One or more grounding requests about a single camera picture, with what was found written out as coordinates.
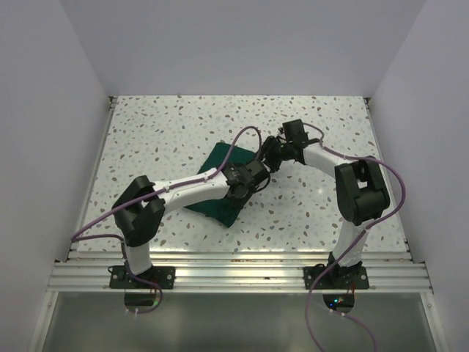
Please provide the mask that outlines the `green surgical cloth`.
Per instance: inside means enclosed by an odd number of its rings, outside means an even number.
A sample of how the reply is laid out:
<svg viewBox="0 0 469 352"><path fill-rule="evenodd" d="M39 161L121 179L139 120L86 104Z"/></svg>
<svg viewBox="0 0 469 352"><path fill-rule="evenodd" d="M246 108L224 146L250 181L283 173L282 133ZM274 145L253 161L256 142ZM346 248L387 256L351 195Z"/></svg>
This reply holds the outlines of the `green surgical cloth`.
<svg viewBox="0 0 469 352"><path fill-rule="evenodd" d="M211 169L217 169L220 166L225 166L227 163L246 164L255 158L258 159L256 153L250 150L232 147L230 144L218 142L200 167L199 173L209 172ZM241 202L232 202L225 196L221 199L209 199L197 202L188 205L186 208L215 219L225 227L231 227L240 211L251 197Z"/></svg>

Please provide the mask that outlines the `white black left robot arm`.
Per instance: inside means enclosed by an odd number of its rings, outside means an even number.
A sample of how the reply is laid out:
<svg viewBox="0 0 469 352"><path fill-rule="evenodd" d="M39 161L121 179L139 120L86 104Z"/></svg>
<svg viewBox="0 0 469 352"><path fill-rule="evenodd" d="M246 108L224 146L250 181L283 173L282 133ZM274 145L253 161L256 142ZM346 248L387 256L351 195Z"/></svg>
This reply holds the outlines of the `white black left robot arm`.
<svg viewBox="0 0 469 352"><path fill-rule="evenodd" d="M165 215L211 201L222 203L222 213L239 211L269 176L263 169L229 166L225 171L212 168L161 183L153 183L146 176L134 179L112 208L114 221L124 236L127 280L138 288L152 281L149 243Z"/></svg>

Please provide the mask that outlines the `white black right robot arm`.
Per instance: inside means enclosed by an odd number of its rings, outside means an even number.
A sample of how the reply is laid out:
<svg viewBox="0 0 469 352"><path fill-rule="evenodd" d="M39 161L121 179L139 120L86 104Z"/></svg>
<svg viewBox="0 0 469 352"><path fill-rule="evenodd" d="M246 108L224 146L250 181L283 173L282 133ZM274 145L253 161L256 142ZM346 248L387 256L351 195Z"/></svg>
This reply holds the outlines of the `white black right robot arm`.
<svg viewBox="0 0 469 352"><path fill-rule="evenodd" d="M339 239L330 253L326 278L333 287L352 280L374 221L391 203L380 165L373 158L354 159L329 150L319 139L286 140L268 137L260 158L274 173L284 161L297 161L331 176L336 184L337 207L343 218Z"/></svg>

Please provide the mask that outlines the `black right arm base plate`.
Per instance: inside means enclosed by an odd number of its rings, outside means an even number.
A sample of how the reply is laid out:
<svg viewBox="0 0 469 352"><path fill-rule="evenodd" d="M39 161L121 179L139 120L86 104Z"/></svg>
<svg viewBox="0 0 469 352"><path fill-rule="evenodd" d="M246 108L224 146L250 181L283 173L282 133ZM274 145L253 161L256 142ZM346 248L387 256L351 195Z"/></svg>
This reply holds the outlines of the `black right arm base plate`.
<svg viewBox="0 0 469 352"><path fill-rule="evenodd" d="M305 289L310 290L316 279L325 271L323 264L303 267ZM336 265L322 276L315 290L367 290L370 288L368 274L363 266L341 267Z"/></svg>

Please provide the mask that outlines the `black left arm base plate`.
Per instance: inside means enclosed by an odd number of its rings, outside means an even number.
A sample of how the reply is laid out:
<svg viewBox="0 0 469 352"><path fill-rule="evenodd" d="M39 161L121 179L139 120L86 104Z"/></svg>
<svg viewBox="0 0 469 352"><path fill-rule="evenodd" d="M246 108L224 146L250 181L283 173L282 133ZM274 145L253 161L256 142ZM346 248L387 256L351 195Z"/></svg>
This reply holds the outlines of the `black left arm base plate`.
<svg viewBox="0 0 469 352"><path fill-rule="evenodd" d="M155 288L155 285L163 290L171 290L176 278L176 269L172 266L153 266L136 278L129 274L124 265L110 266L108 272L109 287L122 290L150 289Z"/></svg>

